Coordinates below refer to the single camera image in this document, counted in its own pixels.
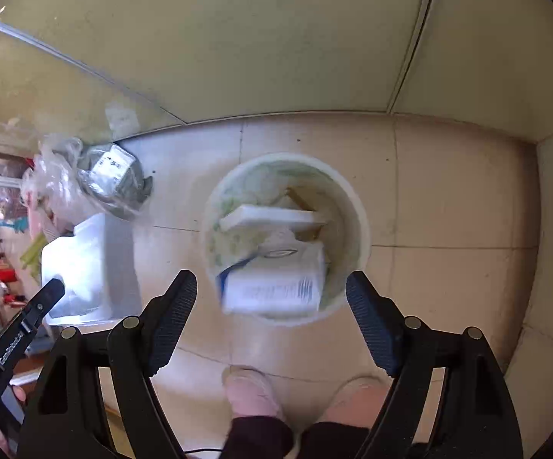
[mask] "barcode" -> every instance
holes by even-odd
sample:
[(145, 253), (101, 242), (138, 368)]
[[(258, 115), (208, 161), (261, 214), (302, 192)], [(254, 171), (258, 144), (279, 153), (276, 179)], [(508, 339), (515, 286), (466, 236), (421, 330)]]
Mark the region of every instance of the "barcode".
[(312, 299), (312, 280), (302, 278), (298, 282), (298, 299), (310, 303)]

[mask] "screw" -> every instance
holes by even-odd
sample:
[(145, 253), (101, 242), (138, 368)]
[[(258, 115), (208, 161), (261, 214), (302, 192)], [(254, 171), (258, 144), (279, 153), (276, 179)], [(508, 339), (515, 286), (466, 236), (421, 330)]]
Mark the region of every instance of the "screw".
[(467, 328), (467, 334), (470, 338), (474, 340), (480, 340), (482, 338), (482, 332), (474, 326), (472, 326), (471, 328)]
[(418, 330), (422, 326), (422, 322), (418, 317), (408, 316), (404, 319), (404, 324), (411, 330)]
[(132, 328), (136, 328), (139, 322), (138, 317), (128, 316), (123, 320), (123, 327), (130, 330)]
[(73, 326), (69, 326), (68, 328), (64, 328), (62, 330), (62, 338), (64, 339), (71, 339), (75, 333), (77, 332), (77, 330), (73, 327)]

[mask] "tiled floor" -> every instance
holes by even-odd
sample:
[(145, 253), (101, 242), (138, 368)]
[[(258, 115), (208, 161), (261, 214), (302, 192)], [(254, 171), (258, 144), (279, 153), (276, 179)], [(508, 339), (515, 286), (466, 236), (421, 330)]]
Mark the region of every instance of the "tiled floor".
[[(342, 173), (372, 230), (366, 273), (379, 293), (431, 327), (480, 327), (500, 362), (511, 357), (535, 269), (538, 186), (534, 147), (464, 124), (417, 117), (299, 114), (223, 121), (122, 143), (155, 191), (135, 222), (143, 300), (177, 272), (198, 277), (198, 300), (168, 366), (153, 378), (183, 448), (223, 442), (229, 409), (221, 378), (230, 364), (269, 374), (297, 429), (333, 392), (373, 366), (347, 307), (297, 328), (225, 316), (199, 251), (204, 202), (229, 170), (262, 153), (298, 151)], [(435, 372), (419, 438), (439, 398)], [(105, 398), (116, 406), (105, 377)]]

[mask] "blue object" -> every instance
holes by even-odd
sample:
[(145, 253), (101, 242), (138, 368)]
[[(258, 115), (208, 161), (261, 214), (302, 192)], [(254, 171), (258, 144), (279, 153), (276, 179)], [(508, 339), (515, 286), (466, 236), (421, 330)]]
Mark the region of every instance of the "blue object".
[(12, 223), (8, 223), (6, 221), (0, 221), (0, 226), (4, 226), (5, 228), (13, 228), (15, 231), (24, 232), (28, 229), (28, 217), (20, 217), (18, 219), (15, 219)]

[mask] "white bucket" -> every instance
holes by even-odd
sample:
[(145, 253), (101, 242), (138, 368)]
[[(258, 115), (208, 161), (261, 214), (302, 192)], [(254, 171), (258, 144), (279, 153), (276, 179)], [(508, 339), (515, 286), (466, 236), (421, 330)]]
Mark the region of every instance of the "white bucket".
[(342, 175), (318, 159), (295, 153), (271, 153), (249, 160), (229, 172), (211, 193), (201, 242), (208, 276), (217, 278), (224, 269), (246, 258), (266, 237), (265, 232), (256, 230), (224, 233), (219, 220), (243, 203), (271, 205), (287, 188), (294, 188), (313, 210), (330, 217), (319, 236), (331, 262), (320, 309), (312, 314), (257, 315), (270, 324), (298, 326), (323, 319), (346, 303), (348, 275), (363, 269), (370, 256), (366, 211)]

